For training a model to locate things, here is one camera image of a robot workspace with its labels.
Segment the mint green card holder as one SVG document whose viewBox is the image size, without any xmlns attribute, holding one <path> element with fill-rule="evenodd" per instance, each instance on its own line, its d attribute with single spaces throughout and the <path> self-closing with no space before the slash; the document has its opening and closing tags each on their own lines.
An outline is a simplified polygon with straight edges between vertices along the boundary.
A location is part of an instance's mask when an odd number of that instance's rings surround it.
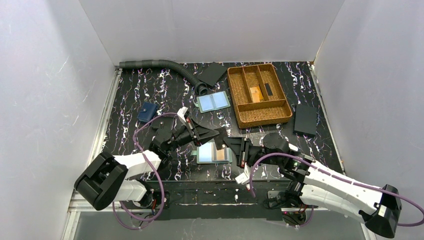
<svg viewBox="0 0 424 240">
<path fill-rule="evenodd" d="M 197 164 L 227 164 L 233 162 L 234 154 L 232 151 L 222 145 L 222 149 L 217 149 L 214 141 L 209 141 L 201 146 L 197 146 L 191 152 L 195 157 Z"/>
</svg>

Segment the black credit card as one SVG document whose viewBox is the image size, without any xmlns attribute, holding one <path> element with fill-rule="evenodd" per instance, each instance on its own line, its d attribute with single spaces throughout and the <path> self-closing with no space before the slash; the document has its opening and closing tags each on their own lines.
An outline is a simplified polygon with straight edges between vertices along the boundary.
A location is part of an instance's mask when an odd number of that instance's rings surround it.
<svg viewBox="0 0 424 240">
<path fill-rule="evenodd" d="M 227 145 L 225 144 L 225 138 L 228 137 L 228 132 L 226 127 L 216 128 L 215 131 L 218 133 L 217 136 L 214 137 L 215 147 L 217 150 L 222 150 Z"/>
</svg>

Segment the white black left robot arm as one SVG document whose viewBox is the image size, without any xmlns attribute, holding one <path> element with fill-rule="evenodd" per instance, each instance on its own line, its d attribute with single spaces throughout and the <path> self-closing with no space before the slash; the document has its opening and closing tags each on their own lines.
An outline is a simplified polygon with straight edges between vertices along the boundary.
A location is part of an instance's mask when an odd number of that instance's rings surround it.
<svg viewBox="0 0 424 240">
<path fill-rule="evenodd" d="M 171 151 L 194 143 L 201 146 L 213 140 L 218 148 L 223 146 L 225 129 L 209 129 L 189 117 L 181 118 L 182 125 L 174 129 L 162 124 L 147 150 L 129 155 L 112 155 L 101 152 L 76 179 L 74 189 L 100 211 L 114 202 L 142 202 L 151 192 L 140 180 L 132 177 L 155 173 L 161 163 L 171 156 Z"/>
</svg>

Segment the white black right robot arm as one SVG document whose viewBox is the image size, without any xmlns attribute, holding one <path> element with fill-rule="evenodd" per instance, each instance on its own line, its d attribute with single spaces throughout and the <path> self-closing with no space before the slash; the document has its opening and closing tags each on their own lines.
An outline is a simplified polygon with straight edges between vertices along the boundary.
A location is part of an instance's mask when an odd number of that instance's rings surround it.
<svg viewBox="0 0 424 240">
<path fill-rule="evenodd" d="M 235 180 L 247 190 L 252 190 L 253 171 L 258 165 L 275 165 L 280 174 L 291 180 L 282 199 L 335 211 L 381 237 L 395 237 L 402 210 L 395 187 L 387 184 L 380 188 L 338 173 L 301 153 L 278 133 L 267 134 L 262 145 L 253 145 L 246 137 L 225 137 L 223 142 L 235 154 L 237 166 L 243 169 Z"/>
</svg>

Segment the open mint card holder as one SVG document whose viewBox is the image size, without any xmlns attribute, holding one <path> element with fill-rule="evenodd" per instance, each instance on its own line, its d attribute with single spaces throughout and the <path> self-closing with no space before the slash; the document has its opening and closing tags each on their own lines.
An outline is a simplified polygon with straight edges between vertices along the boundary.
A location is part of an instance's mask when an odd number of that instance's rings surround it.
<svg viewBox="0 0 424 240">
<path fill-rule="evenodd" d="M 198 96 L 194 105 L 201 113 L 221 110 L 231 106 L 227 93 L 219 91 L 212 94 Z"/>
</svg>

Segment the orange card in tray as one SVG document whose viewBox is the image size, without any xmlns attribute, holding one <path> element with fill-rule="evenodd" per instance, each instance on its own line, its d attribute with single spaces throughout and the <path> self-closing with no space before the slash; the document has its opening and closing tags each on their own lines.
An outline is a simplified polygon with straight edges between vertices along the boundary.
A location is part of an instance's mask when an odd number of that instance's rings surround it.
<svg viewBox="0 0 424 240">
<path fill-rule="evenodd" d="M 249 91 L 253 103 L 259 103 L 264 101 L 264 97 L 259 86 L 250 87 Z"/>
</svg>

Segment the black card in tray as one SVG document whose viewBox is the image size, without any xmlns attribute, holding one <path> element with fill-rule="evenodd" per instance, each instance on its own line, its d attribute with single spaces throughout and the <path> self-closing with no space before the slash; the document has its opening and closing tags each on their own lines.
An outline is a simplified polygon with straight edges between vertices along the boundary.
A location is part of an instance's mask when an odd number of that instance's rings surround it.
<svg viewBox="0 0 424 240">
<path fill-rule="evenodd" d="M 271 89 L 270 84 L 269 84 L 269 83 L 265 83 L 265 84 L 264 84 L 264 86 L 265 86 L 265 89 L 266 89 L 267 95 L 268 95 L 268 96 L 273 96 L 273 92 L 272 92 L 272 89 Z"/>
</svg>

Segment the navy blue wallet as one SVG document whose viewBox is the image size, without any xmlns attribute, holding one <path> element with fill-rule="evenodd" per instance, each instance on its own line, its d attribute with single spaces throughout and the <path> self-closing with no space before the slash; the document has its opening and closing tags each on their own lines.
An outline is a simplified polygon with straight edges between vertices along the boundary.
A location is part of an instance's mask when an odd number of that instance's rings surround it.
<svg viewBox="0 0 424 240">
<path fill-rule="evenodd" d="M 144 102 L 138 112 L 137 120 L 146 124 L 151 121 L 157 114 L 158 106 L 154 103 Z"/>
</svg>

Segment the wicker divided tray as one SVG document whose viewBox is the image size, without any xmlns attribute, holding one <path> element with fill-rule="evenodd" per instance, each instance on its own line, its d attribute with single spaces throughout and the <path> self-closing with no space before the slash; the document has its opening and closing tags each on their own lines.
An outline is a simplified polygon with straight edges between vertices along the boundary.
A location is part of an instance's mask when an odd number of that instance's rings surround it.
<svg viewBox="0 0 424 240">
<path fill-rule="evenodd" d="M 227 69 L 227 81 L 238 127 L 284 124 L 293 116 L 271 63 Z"/>
</svg>

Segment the black flat pad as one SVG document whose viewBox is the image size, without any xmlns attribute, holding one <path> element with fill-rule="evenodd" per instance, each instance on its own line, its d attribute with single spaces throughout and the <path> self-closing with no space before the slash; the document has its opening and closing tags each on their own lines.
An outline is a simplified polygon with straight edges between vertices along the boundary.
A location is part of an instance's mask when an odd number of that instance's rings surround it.
<svg viewBox="0 0 424 240">
<path fill-rule="evenodd" d="M 198 79 L 208 87 L 213 87 L 226 74 L 227 67 L 220 63 L 210 63 L 198 76 Z"/>
</svg>

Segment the black flat wallet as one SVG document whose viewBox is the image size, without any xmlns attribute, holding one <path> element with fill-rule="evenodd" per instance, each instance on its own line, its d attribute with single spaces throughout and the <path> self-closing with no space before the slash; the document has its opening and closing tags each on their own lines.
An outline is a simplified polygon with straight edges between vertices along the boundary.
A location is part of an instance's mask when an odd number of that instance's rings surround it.
<svg viewBox="0 0 424 240">
<path fill-rule="evenodd" d="M 295 106 L 293 133 L 314 137 L 317 132 L 318 109 L 313 106 Z"/>
</svg>

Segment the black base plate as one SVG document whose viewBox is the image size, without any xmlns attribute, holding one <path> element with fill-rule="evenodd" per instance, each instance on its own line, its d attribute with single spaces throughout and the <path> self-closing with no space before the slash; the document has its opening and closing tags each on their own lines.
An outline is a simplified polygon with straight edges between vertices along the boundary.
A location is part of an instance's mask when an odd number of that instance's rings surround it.
<svg viewBox="0 0 424 240">
<path fill-rule="evenodd" d="M 164 209 L 157 220 L 264 219 L 303 224 L 311 206 L 289 194 L 289 180 L 259 180 L 255 197 L 234 181 L 164 181 Z"/>
</svg>

